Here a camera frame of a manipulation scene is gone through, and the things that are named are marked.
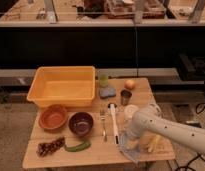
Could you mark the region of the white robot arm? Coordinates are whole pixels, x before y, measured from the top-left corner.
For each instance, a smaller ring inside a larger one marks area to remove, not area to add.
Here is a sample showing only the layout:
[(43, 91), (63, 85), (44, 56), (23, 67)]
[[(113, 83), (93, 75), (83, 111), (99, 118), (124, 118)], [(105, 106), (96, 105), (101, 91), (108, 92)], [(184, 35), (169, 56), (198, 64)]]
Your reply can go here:
[(205, 156), (205, 129), (163, 119), (159, 117), (160, 112), (157, 104), (136, 111), (125, 131), (127, 139), (139, 139), (145, 131), (150, 131)]

